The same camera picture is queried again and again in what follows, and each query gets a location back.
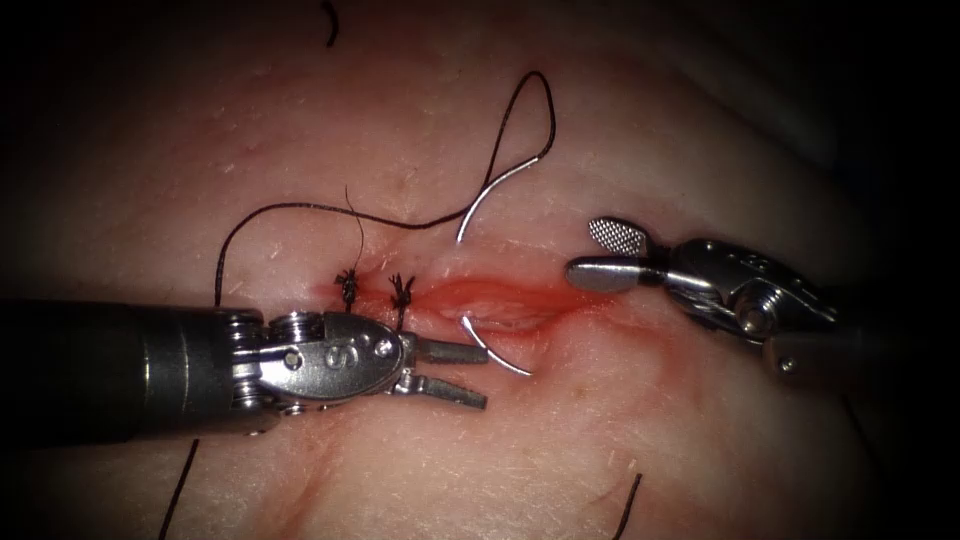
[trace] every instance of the skin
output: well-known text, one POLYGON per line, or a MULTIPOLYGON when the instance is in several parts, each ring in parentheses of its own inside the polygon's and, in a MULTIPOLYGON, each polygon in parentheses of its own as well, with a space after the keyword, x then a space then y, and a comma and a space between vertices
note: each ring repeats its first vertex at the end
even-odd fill
MULTIPOLYGON (((710 236, 817 283, 856 279, 869 237, 824 179, 829 124, 660 8, 514 4, 338 3, 329 49, 310 3, 177 13, 37 130, 14 169, 29 181, 4 203, 5 225, 29 232, 3 283, 210 305, 220 244, 249 212, 344 205, 344 186, 357 210, 395 220, 459 209, 520 77, 542 71, 553 90, 553 150, 483 204, 462 245, 456 222, 364 225, 354 308, 392 324, 388 277, 415 275, 407 329, 468 342, 457 321, 470 314, 534 376, 429 366, 486 394, 487 410, 376 396, 204 439, 169 538, 609 538, 637 473, 624 538, 862 526, 877 478, 834 397, 777 384, 661 290, 586 294, 562 275, 602 253, 586 224, 610 214, 666 245, 710 236)), ((546 112, 531 81, 495 171, 539 150, 546 112)), ((263 215, 228 254, 223 304, 341 309, 333 279, 358 248, 352 218, 263 215)), ((26 505, 56 516, 30 530, 156 535, 189 445, 21 458, 26 505)))

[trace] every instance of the fenestrated grasper jaw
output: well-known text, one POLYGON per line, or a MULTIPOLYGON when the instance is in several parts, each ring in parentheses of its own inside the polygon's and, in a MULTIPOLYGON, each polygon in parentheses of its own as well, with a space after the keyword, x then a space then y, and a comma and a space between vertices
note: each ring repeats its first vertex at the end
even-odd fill
POLYGON ((590 237, 607 251, 628 257, 649 257, 657 251, 650 233, 625 219, 603 216, 590 220, 590 237))

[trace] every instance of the pale skin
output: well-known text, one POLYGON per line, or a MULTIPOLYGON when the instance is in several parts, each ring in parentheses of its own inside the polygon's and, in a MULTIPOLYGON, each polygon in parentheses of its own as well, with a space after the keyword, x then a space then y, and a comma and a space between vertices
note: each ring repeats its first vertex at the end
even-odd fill
MULTIPOLYGON (((667 245, 712 236, 818 283, 856 279, 870 239, 818 168, 829 126, 789 100, 773 100, 776 119, 734 114, 702 88, 716 79, 688 69, 719 53, 666 37, 687 34, 653 8, 442 4, 337 4, 329 49, 313 4, 151 30, 115 60, 126 71, 95 79, 110 85, 78 89, 6 201, 29 231, 5 268, 21 294, 210 305, 220 244, 265 204, 344 205, 346 186, 358 211, 398 221, 461 208, 520 77, 549 80, 551 153, 484 203, 462 245, 456 222, 366 223, 354 308, 392 324, 388 277, 415 275, 407 329, 467 342, 469 314, 533 377, 430 367, 489 396, 487 410, 376 396, 204 439, 168 538, 609 538, 637 473, 624 538, 854 532, 877 479, 835 398, 779 385, 661 290, 584 295, 562 274, 601 253, 586 224, 609 214, 667 245), (757 127, 782 118, 800 120, 757 127)), ((539 150, 546 113, 531 81, 495 171, 539 150)), ((265 214, 228 254, 223 304, 342 309, 333 280, 359 240, 349 217, 265 214)), ((24 466, 60 516, 52 531, 153 537, 189 446, 64 449, 24 466)))

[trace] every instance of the black suture thread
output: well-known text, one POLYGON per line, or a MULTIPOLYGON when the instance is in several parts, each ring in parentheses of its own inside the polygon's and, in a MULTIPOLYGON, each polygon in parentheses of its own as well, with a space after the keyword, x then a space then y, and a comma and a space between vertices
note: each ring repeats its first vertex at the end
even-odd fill
POLYGON ((180 492, 183 491, 183 486, 187 483, 187 475, 190 474, 190 467, 193 465, 194 456, 197 455, 198 446, 200 446, 200 439, 194 439, 193 444, 190 445, 190 453, 187 454, 187 462, 183 464, 183 470, 180 471, 177 488, 173 490, 170 504, 167 505, 167 513, 163 516, 163 525, 160 526, 160 535, 158 536, 160 540, 167 537, 167 529, 170 528, 170 521, 173 520, 173 511, 176 510, 177 503, 180 501, 180 492))
MULTIPOLYGON (((347 201, 347 208, 349 208, 351 212, 356 212, 353 209, 353 205, 350 204, 350 195, 347 193, 347 186, 343 186, 343 198, 347 201)), ((357 265, 360 264, 360 256, 363 255, 364 234, 363 234, 363 222, 360 221, 359 217, 357 216, 354 216, 354 217, 357 218, 357 227, 360 227, 360 251, 357 252, 357 260, 353 261, 353 270, 354 272, 356 272, 357 265)))
POLYGON ((627 528, 627 520, 630 519, 630 508, 633 507, 633 498, 637 496, 637 488, 640 487, 641 478, 643 478, 643 475, 637 473, 636 478, 633 479, 633 486, 630 488, 630 494, 627 495, 627 504, 623 507, 623 514, 620 516, 620 525, 617 526, 617 532, 613 533, 613 540, 620 540, 624 529, 627 528))
POLYGON ((870 438, 867 437, 867 432, 864 431, 863 424, 860 423, 860 417, 858 417, 856 411, 853 410, 853 404, 850 403, 850 399, 847 396, 840 396, 840 403, 843 406, 843 410, 847 413, 847 418, 850 419, 850 426, 853 428, 853 432, 856 433, 857 439, 863 446, 864 453, 867 454, 867 459, 873 467, 874 474, 877 475, 877 478, 882 484, 887 485, 887 470, 883 466, 883 461, 881 461, 880 455, 877 454, 877 450, 873 447, 873 444, 870 443, 870 438))
MULTIPOLYGON (((312 203, 312 202, 276 203, 276 204, 270 204, 270 205, 264 206, 262 208, 258 208, 253 212, 251 212, 249 215, 247 215, 247 217, 243 218, 240 221, 240 223, 237 223, 237 225, 233 228, 233 230, 230 231, 230 234, 227 235, 226 240, 224 240, 223 242, 223 246, 220 248, 220 257, 217 259, 217 273, 214 280, 213 304, 215 306, 220 305, 220 299, 222 296, 221 292, 223 290, 223 267, 224 267, 224 264, 226 263, 227 249, 230 247, 230 242, 233 240, 233 237, 236 236, 236 234, 240 231, 240 229, 242 229, 247 223, 249 223, 255 217, 265 212, 269 212, 271 210, 279 210, 282 208, 304 208, 307 210, 320 210, 325 212, 335 212, 338 214, 344 214, 348 216, 355 216, 358 219, 366 219, 376 223, 381 223, 383 225, 389 225, 391 227, 396 227, 398 229, 406 229, 406 230, 429 229, 431 227, 435 227, 437 225, 441 225, 443 223, 447 223, 448 221, 457 219, 458 217, 461 217, 464 214, 466 214, 467 210, 470 209, 470 205, 473 204, 473 201, 475 201, 477 197, 479 197, 480 194, 483 193, 483 189, 486 188, 487 185, 490 183, 490 175, 493 171, 494 162, 497 159, 497 151, 500 148, 500 140, 503 138, 503 132, 507 126, 507 120, 510 118, 510 112, 513 110, 513 105, 514 103, 516 103, 517 96, 520 95, 520 91, 523 89, 524 85, 527 83, 527 81, 531 77, 537 77, 538 79, 540 79, 541 83, 543 84, 543 90, 547 98, 547 110, 550 114, 550 135, 547 138, 547 143, 544 145, 543 149, 541 149, 540 152, 537 153, 536 157, 543 158, 544 156, 546 156, 547 153, 550 152, 550 149, 553 147, 553 141, 556 138, 557 115, 556 115, 556 111, 553 108, 553 94, 550 91, 550 84, 547 82, 546 77, 544 77, 544 75, 539 71, 531 71, 526 75, 524 75, 522 79, 520 79, 520 82, 517 84, 517 88, 513 91, 513 95, 510 97, 510 102, 507 105, 507 110, 504 112, 503 120, 500 122, 500 130, 497 132, 497 140, 493 147, 493 155, 490 156, 490 164, 487 167, 487 174, 486 176, 484 176, 483 183, 480 185, 480 189, 477 191, 477 195, 474 196, 474 198, 470 201, 469 204, 467 204, 460 210, 457 210, 456 212, 452 212, 445 216, 441 216, 434 220, 427 221, 424 223, 404 223, 402 221, 394 221, 392 219, 386 219, 379 216, 374 216, 372 214, 355 212, 346 208, 340 208, 339 206, 332 206, 329 204, 312 203)), ((524 163, 528 159, 529 158, 518 162, 517 165, 524 163)))
POLYGON ((333 47, 333 42, 337 40, 337 35, 340 34, 340 18, 337 17, 337 10, 333 9, 333 4, 324 0, 320 4, 320 7, 327 12, 327 15, 330 17, 330 37, 327 38, 327 48, 333 47))

